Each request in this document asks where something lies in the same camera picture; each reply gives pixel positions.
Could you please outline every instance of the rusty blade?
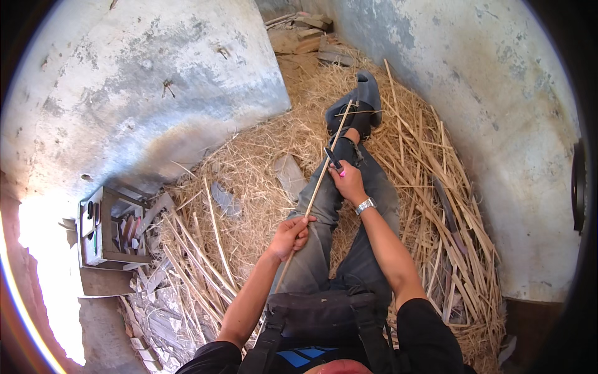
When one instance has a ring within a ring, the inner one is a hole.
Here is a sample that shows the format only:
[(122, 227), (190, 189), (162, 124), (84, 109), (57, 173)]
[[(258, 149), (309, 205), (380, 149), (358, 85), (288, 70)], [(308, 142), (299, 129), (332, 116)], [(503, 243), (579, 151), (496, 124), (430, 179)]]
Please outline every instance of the rusty blade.
[(467, 254), (467, 248), (465, 248), (465, 244), (463, 244), (463, 240), (461, 239), (461, 235), (457, 229), (457, 222), (454, 220), (453, 209), (450, 206), (449, 198), (444, 191), (443, 184), (435, 175), (432, 176), (432, 184), (434, 185), (434, 189), (438, 193), (440, 202), (443, 205), (444, 213), (447, 217), (448, 229), (450, 230), (451, 236), (454, 239), (454, 243), (457, 245), (457, 248), (462, 254)]

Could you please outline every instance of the silver watch band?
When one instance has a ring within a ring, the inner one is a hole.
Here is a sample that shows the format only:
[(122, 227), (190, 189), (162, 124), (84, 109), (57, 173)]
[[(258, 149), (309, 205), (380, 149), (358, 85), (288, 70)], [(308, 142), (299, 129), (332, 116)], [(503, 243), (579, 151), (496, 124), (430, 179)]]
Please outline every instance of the silver watch band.
[(355, 213), (357, 213), (357, 215), (359, 215), (366, 208), (369, 208), (371, 206), (373, 206), (375, 208), (376, 207), (376, 202), (371, 197), (368, 197), (366, 201), (364, 201), (361, 204), (359, 204), (359, 206), (357, 207), (357, 209), (355, 209)]

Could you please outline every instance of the ripped jeans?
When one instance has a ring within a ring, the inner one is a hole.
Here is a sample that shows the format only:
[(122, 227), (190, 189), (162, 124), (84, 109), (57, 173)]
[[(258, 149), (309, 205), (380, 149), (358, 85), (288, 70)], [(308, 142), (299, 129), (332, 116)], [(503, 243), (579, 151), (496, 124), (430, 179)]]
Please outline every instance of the ripped jeans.
[[(361, 171), (365, 193), (376, 201), (378, 212), (398, 236), (399, 200), (395, 187), (388, 180), (384, 170), (361, 143), (355, 146), (347, 138), (338, 139), (334, 154), (338, 159), (346, 160)], [(291, 211), (288, 218), (305, 214), (324, 167), (322, 162), (313, 173), (308, 185), (299, 195), (297, 207)], [(391, 289), (376, 262), (363, 224), (359, 226), (349, 253), (338, 266), (336, 278), (328, 279), (332, 232), (338, 226), (338, 210), (344, 198), (336, 189), (330, 174), (324, 172), (311, 211), (317, 221), (309, 224), (307, 243), (293, 256), (279, 292), (314, 294), (327, 290), (349, 290), (353, 286), (361, 285), (376, 294), (377, 309), (384, 311), (384, 315), (376, 316), (377, 322), (380, 323), (386, 319), (386, 311), (392, 298)], [(274, 293), (284, 265), (282, 263), (278, 268), (270, 293)]]

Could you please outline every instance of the hay pile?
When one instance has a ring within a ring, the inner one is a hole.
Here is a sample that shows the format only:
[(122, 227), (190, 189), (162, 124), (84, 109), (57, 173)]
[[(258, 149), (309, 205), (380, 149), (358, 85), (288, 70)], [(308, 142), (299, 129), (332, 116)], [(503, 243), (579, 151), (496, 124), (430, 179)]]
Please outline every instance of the hay pile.
[[(401, 239), (411, 251), (434, 308), (457, 336), (465, 362), (480, 373), (498, 372), (496, 356), (504, 335), (495, 271), (498, 256), (444, 124), (424, 100), (391, 82), (387, 71), (358, 51), (349, 51), (358, 62), (354, 68), (317, 66), (313, 54), (301, 55), (301, 63), (280, 58), (292, 111), (234, 134), (176, 185), (165, 188), (182, 206), (178, 211), (182, 225), (168, 213), (157, 224), (161, 247), (175, 264), (175, 274), (170, 274), (168, 281), (178, 290), (187, 318), (193, 325), (203, 326), (203, 331), (198, 329), (187, 338), (203, 343), (210, 340), (206, 336), (217, 334), (230, 299), (246, 281), (277, 224), (294, 207), (276, 179), (274, 161), (290, 153), (309, 178), (325, 157), (322, 148), (329, 136), (324, 111), (356, 86), (355, 72), (365, 68), (376, 77), (383, 104), (382, 125), (365, 146), (399, 193)], [(444, 185), (466, 245), (465, 255), (446, 228), (432, 175)], [(240, 218), (224, 215), (208, 200), (204, 178), (208, 184), (218, 181), (240, 200)], [(216, 242), (214, 223), (232, 280)], [(334, 234), (331, 275), (347, 253), (358, 224), (352, 209), (344, 206)], [(183, 226), (188, 234), (181, 230)], [(219, 277), (208, 269), (198, 248)], [(233, 289), (221, 286), (219, 278)], [(391, 310), (389, 322), (394, 328), (395, 315)]]

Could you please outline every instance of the right arm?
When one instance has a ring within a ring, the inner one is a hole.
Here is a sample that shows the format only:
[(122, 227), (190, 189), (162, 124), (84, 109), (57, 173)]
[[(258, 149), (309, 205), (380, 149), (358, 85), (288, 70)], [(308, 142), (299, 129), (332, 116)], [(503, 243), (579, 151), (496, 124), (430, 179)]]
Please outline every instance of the right arm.
[[(335, 169), (329, 169), (338, 191), (357, 207), (367, 200), (361, 172), (345, 160), (340, 160), (345, 176), (341, 178)], [(395, 293), (396, 310), (405, 302), (415, 298), (428, 299), (417, 274), (415, 263), (405, 245), (390, 229), (384, 218), (375, 208), (361, 212), (376, 261)]]

